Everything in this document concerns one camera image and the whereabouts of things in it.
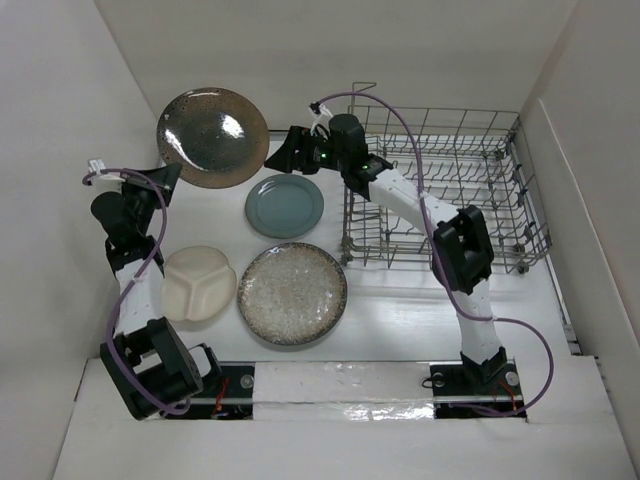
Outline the blue-grey round plate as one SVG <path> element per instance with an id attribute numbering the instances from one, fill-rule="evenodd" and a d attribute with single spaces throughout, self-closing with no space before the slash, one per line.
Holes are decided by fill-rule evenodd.
<path id="1" fill-rule="evenodd" d="M 251 189 L 244 213 L 259 234 L 293 239 L 318 224 L 324 213 L 324 197 L 316 184 L 303 176 L 273 175 Z"/>

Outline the brown glazed round plate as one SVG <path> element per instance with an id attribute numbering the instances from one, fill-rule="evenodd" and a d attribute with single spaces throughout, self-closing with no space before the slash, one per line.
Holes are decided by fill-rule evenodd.
<path id="1" fill-rule="evenodd" d="M 197 187 L 240 185 L 263 166 L 270 135 L 260 110 L 246 97 L 219 87 L 197 88 L 171 100 L 159 115 L 156 144 L 165 164 Z"/>

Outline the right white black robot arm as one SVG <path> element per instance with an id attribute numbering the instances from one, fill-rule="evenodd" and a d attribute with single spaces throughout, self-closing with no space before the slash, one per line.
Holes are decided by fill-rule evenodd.
<path id="1" fill-rule="evenodd" d="M 284 143 L 264 165 L 286 174 L 336 171 L 351 192 L 392 211 L 422 233 L 432 247 L 434 274 L 458 318 L 463 384 L 474 393 L 484 393 L 497 383 L 507 357 L 489 298 L 494 252 L 478 208 L 457 208 L 420 191 L 390 162 L 370 152 L 364 128 L 351 114 L 333 117 L 326 134 L 290 127 Z"/>

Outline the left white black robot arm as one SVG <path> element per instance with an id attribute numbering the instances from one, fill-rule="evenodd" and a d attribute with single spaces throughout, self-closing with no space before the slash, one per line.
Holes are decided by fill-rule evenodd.
<path id="1" fill-rule="evenodd" d="M 150 170 L 108 168 L 102 160 L 91 159 L 82 180 L 103 189 L 90 210 L 107 235 L 105 254 L 119 284 L 100 359 L 137 420 L 156 414 L 183 416 L 195 395 L 212 396 L 223 382 L 213 350 L 199 344 L 208 362 L 196 364 L 161 311 L 164 236 L 153 236 L 148 229 L 156 212 L 163 225 L 168 223 L 181 170 L 179 164 Z"/>

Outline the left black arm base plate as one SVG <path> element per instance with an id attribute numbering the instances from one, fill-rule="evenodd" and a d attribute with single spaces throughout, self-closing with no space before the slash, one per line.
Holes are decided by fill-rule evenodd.
<path id="1" fill-rule="evenodd" d="M 205 389 L 191 399 L 182 415 L 161 413 L 169 420 L 250 420 L 253 418 L 255 364 L 223 362 L 223 376 L 205 383 Z"/>

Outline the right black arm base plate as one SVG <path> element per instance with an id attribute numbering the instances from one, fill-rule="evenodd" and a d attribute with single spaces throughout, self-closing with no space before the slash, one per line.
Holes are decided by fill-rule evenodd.
<path id="1" fill-rule="evenodd" d="M 514 363 L 508 363 L 486 384 L 470 380 L 461 364 L 434 364 L 421 386 L 432 392 L 437 419 L 487 417 L 484 409 L 512 413 L 525 404 Z"/>

